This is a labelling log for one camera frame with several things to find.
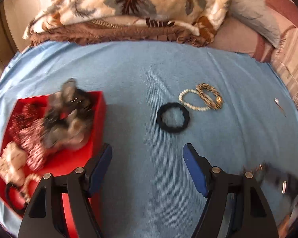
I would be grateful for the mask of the black butterfly hair claw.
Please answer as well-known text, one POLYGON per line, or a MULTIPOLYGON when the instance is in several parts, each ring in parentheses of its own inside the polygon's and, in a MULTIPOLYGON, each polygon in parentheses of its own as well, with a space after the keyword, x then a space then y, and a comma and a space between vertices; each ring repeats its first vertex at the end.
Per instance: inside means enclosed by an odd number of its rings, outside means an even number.
POLYGON ((283 223, 287 235, 298 230, 298 177, 274 167, 270 163, 261 163, 252 169, 243 169, 243 173, 251 173, 258 178, 258 183, 267 181, 276 189, 281 188, 282 194, 291 202, 288 220, 283 223))

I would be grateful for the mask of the red jewelry tray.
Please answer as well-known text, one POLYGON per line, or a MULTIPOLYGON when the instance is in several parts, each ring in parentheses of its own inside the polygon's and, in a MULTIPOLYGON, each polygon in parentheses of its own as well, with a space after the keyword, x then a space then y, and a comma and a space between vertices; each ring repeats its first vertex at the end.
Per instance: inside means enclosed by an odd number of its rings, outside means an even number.
MULTIPOLYGON (((101 149, 103 141, 103 127, 105 122, 105 112, 106 112, 106 103, 104 99, 104 95, 102 91, 90 91, 88 92, 91 100, 93 101, 92 110, 94 113, 94 121, 92 125, 92 130, 87 139, 86 144, 78 149, 71 150, 69 148, 61 149, 60 151, 49 156, 43 168, 39 171, 31 171, 27 165, 24 167, 25 175, 29 175, 30 173, 37 173, 40 176, 43 176, 45 173, 51 173, 54 176, 65 175, 73 171, 77 167, 83 167, 89 158, 98 154, 98 151, 101 149)), ((13 141, 12 137, 9 134, 8 129, 12 124, 11 116, 15 114, 22 113, 22 109, 26 104, 35 104, 38 109, 38 115, 40 118, 43 118, 45 114, 45 110, 48 107, 48 96, 36 96, 29 98, 21 98, 18 99, 13 107, 13 111, 8 118, 7 127, 3 136, 3 141, 0 150, 0 156, 3 153, 3 149, 6 145, 13 141)), ((23 215, 17 214, 13 211, 7 203, 7 199, 5 196, 5 181, 0 177, 0 200, 4 203, 5 206, 13 213, 13 216, 17 218, 17 220, 22 220, 23 215)), ((17 193, 17 191, 12 190, 10 192, 11 201, 17 208, 21 208, 24 203, 24 199, 17 193)), ((67 194, 62 195, 63 199, 63 207, 64 214, 68 226, 68 232, 70 237, 78 237, 73 221, 73 217, 71 216, 69 198, 67 194)), ((101 223, 100 218, 100 194, 96 193, 91 199, 91 206, 94 212, 96 219, 101 223)))

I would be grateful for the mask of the thin black hair band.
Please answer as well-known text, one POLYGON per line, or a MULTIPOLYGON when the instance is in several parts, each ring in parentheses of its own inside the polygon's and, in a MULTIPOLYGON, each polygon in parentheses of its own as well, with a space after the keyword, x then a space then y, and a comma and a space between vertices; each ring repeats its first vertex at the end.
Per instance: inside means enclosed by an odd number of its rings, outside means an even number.
POLYGON ((9 182, 8 184, 6 184, 6 188, 5 188, 5 197, 7 200, 7 204, 9 205, 9 207, 18 215, 24 215, 26 208, 28 206, 28 202, 25 199, 25 195, 21 192, 21 189, 14 183, 9 182), (11 189, 15 189, 16 191, 19 192, 19 194, 21 194, 22 198, 25 200, 25 203, 23 204, 22 208, 17 208, 14 203, 11 200, 10 197, 10 190, 11 189))

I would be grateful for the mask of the white printed scrunchie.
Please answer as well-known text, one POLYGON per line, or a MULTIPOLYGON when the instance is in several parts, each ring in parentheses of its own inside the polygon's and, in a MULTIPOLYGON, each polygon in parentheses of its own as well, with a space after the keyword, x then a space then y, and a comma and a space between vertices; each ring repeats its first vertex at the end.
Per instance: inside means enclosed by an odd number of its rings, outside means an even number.
POLYGON ((0 177, 6 184, 13 183, 23 186, 25 183, 23 167, 25 165, 26 152, 20 149, 15 142, 8 143, 0 156, 0 177))

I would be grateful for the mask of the red white patterned scrunchie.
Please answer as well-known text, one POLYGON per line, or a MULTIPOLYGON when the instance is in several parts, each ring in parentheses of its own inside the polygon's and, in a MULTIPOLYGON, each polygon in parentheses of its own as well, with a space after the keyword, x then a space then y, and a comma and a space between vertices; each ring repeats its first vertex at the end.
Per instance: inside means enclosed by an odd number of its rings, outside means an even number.
POLYGON ((13 114, 8 131, 18 147, 26 152, 29 169, 40 170, 47 160, 47 151, 43 145, 43 118, 39 117, 37 106, 27 103, 20 113, 13 114))

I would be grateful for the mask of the grey fluffy scrunchie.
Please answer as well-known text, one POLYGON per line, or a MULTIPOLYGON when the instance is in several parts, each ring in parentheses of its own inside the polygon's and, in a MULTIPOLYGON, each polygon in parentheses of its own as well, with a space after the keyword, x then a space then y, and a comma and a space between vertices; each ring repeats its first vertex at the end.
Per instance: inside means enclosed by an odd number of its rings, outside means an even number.
POLYGON ((48 97, 43 118, 43 145, 49 152, 67 148, 77 150, 88 141, 94 120, 90 95, 68 79, 61 89, 48 97))

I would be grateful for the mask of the light blue bed cloth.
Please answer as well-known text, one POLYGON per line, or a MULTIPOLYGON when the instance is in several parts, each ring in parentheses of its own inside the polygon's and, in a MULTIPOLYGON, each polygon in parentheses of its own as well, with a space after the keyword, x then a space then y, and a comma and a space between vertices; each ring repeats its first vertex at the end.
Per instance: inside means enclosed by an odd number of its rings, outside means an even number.
MULTIPOLYGON (((0 147, 17 99, 56 92, 70 78, 106 100, 103 140, 113 158, 101 194, 105 237, 192 235, 206 200, 184 163, 186 143, 230 174, 268 162, 298 175, 298 111, 272 67, 172 42, 45 42, 16 54, 0 78, 0 147), (191 111, 182 133, 162 131, 157 110, 199 83, 219 91, 223 108, 191 111)), ((17 235, 20 220, 1 200, 0 223, 17 235)))

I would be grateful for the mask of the striped beige pillow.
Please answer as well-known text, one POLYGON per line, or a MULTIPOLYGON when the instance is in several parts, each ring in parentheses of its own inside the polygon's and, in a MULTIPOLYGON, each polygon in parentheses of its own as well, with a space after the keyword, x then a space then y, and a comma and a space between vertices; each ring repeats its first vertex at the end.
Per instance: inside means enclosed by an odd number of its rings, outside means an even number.
POLYGON ((298 110, 298 28, 286 31, 271 56, 271 65, 288 89, 298 110))

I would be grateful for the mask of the pink bed sheet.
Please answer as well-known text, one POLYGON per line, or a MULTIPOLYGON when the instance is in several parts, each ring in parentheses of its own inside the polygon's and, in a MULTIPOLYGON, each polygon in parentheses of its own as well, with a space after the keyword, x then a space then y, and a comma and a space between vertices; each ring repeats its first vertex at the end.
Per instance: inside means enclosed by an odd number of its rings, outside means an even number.
MULTIPOLYGON (((281 31, 281 39, 288 28, 298 28, 298 7, 294 1, 263 1, 277 21, 281 31)), ((269 61, 271 53, 275 49, 266 38, 241 23, 232 16, 230 11, 228 11, 210 47, 236 53, 245 53, 260 62, 269 61)))

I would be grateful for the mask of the grey blue pillow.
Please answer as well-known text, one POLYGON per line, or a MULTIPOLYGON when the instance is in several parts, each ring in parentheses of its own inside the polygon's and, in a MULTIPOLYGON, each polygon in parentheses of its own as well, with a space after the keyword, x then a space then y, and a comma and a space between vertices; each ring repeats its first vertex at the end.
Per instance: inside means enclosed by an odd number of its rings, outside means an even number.
POLYGON ((281 31, 263 0, 231 0, 229 11, 241 23, 266 38, 273 47, 279 45, 281 31))

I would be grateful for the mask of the floral leaf quilt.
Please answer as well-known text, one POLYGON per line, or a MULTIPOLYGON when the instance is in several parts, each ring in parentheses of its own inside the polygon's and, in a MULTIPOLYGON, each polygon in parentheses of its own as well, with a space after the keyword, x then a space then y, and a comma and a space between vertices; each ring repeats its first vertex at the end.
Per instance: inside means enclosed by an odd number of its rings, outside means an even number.
POLYGON ((231 0, 51 0, 23 38, 80 45, 156 40, 203 47, 214 40, 231 0))

